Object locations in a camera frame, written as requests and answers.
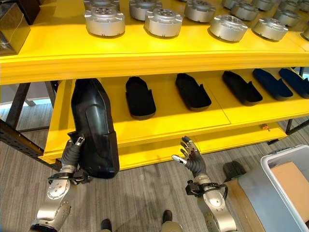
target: black shoe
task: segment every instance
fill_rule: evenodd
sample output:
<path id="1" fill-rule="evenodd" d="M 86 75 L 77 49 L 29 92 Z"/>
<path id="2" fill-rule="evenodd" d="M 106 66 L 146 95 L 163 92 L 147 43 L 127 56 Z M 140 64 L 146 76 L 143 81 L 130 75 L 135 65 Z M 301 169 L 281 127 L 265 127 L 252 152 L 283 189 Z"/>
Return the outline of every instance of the black shoe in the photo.
<path id="1" fill-rule="evenodd" d="M 234 160 L 230 163 L 225 163 L 223 165 L 223 172 L 226 176 L 224 182 L 233 180 L 241 175 L 246 174 L 244 167 L 240 163 Z"/>
<path id="2" fill-rule="evenodd" d="M 170 210 L 165 210 L 163 213 L 162 224 L 166 221 L 173 221 L 173 214 Z"/>
<path id="3" fill-rule="evenodd" d="M 110 230 L 112 231 L 111 221 L 107 218 L 101 222 L 101 230 Z"/>

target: storage bin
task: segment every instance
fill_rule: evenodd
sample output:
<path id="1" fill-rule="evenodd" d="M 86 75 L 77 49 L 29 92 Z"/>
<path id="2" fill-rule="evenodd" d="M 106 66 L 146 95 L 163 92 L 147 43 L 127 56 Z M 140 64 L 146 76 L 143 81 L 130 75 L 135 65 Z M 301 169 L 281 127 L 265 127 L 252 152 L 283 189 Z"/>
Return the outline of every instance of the storage bin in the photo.
<path id="1" fill-rule="evenodd" d="M 239 178 L 266 232 L 309 232 L 271 168 L 292 161 L 309 181 L 309 146 L 299 145 L 261 158 L 261 166 Z"/>

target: silver metal part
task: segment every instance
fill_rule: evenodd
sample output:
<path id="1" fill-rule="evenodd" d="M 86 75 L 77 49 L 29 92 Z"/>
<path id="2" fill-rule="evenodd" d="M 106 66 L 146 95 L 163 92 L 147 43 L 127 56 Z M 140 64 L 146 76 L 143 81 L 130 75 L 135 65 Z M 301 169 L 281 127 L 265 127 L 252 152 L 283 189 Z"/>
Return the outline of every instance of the silver metal part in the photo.
<path id="1" fill-rule="evenodd" d="M 179 34 L 183 18 L 169 9 L 156 8 L 147 11 L 145 29 L 153 35 L 172 37 Z"/>
<path id="2" fill-rule="evenodd" d="M 199 175 L 195 177 L 195 181 L 199 185 L 210 183 L 208 175 Z M 198 197 L 197 204 L 205 217 L 207 229 L 212 232 L 231 232 L 236 231 L 236 224 L 229 213 L 225 200 L 218 190 L 204 193 L 202 197 Z"/>
<path id="3" fill-rule="evenodd" d="M 86 11 L 86 28 L 95 35 L 115 36 L 125 32 L 125 16 L 110 7 L 93 7 Z"/>
<path id="4" fill-rule="evenodd" d="M 178 163 L 182 163 L 183 165 L 187 164 L 187 161 L 184 160 L 183 158 L 176 156 L 176 155 L 172 155 L 173 160 L 177 161 Z"/>
<path id="5" fill-rule="evenodd" d="M 237 42 L 244 36 L 248 27 L 234 16 L 218 15 L 211 21 L 209 29 L 220 39 Z"/>
<path id="6" fill-rule="evenodd" d="M 191 0 L 185 5 L 184 15 L 196 22 L 207 23 L 213 19 L 216 8 L 204 0 Z"/>
<path id="7" fill-rule="evenodd" d="M 91 11 L 93 7 L 111 7 L 120 11 L 119 0 L 84 0 L 84 6 L 87 11 Z"/>
<path id="8" fill-rule="evenodd" d="M 145 21 L 147 11 L 152 11 L 154 8 L 162 8 L 162 2 L 159 0 L 131 0 L 129 7 L 132 18 Z"/>
<path id="9" fill-rule="evenodd" d="M 223 7 L 231 10 L 236 3 L 241 2 L 242 0 L 222 0 L 221 4 Z"/>
<path id="10" fill-rule="evenodd" d="M 252 30 L 260 36 L 279 41 L 288 32 L 287 27 L 274 18 L 261 18 Z"/>
<path id="11" fill-rule="evenodd" d="M 287 25 L 289 27 L 295 26 L 300 20 L 300 17 L 295 12 L 292 12 L 290 10 L 281 10 L 281 9 L 278 9 L 276 11 L 273 18 L 277 19 L 282 24 Z"/>
<path id="12" fill-rule="evenodd" d="M 301 33 L 302 36 L 309 41 L 309 28 L 305 30 L 303 33 Z"/>
<path id="13" fill-rule="evenodd" d="M 297 11 L 298 10 L 298 4 L 294 1 L 290 1 L 290 0 L 287 0 L 287 1 L 282 1 L 280 4 L 279 4 L 279 7 L 278 9 L 282 9 L 282 10 L 290 10 L 290 11 Z"/>
<path id="14" fill-rule="evenodd" d="M 246 21 L 254 20 L 258 13 L 259 10 L 255 6 L 247 2 L 237 3 L 231 10 L 232 15 Z"/>
<path id="15" fill-rule="evenodd" d="M 85 142 L 85 138 L 81 136 L 77 139 L 75 144 L 78 146 L 81 146 L 84 142 Z"/>
<path id="16" fill-rule="evenodd" d="M 274 2 L 272 0 L 253 0 L 251 4 L 262 11 L 270 11 L 274 6 Z"/>
<path id="17" fill-rule="evenodd" d="M 309 12 L 309 0 L 302 0 L 299 3 L 299 9 L 304 12 Z"/>
<path id="18" fill-rule="evenodd" d="M 67 165 L 60 170 L 60 173 L 74 173 L 75 170 L 76 167 Z M 53 180 L 48 188 L 47 198 L 39 208 L 37 218 L 32 223 L 33 225 L 48 226 L 59 231 L 65 222 L 70 213 L 75 185 L 68 180 L 68 177 L 62 178 Z"/>

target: person's foot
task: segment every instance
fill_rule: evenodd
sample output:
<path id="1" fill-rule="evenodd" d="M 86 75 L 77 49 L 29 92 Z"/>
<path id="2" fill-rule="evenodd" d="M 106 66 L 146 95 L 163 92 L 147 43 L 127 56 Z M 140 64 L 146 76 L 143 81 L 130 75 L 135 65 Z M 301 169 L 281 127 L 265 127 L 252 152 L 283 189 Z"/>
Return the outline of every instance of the person's foot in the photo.
<path id="1" fill-rule="evenodd" d="M 163 213 L 162 224 L 166 221 L 173 221 L 173 214 L 170 210 L 165 210 Z"/>
<path id="2" fill-rule="evenodd" d="M 110 230 L 112 231 L 111 221 L 107 218 L 101 222 L 101 230 Z"/>

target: cardboard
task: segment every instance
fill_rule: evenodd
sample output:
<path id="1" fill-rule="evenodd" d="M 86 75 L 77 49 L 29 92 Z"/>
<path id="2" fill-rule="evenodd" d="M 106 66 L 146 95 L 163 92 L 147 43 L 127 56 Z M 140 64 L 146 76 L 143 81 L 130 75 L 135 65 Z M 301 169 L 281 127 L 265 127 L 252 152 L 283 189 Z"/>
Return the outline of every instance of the cardboard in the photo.
<path id="1" fill-rule="evenodd" d="M 273 167 L 273 174 L 304 222 L 309 220 L 309 182 L 293 162 Z"/>

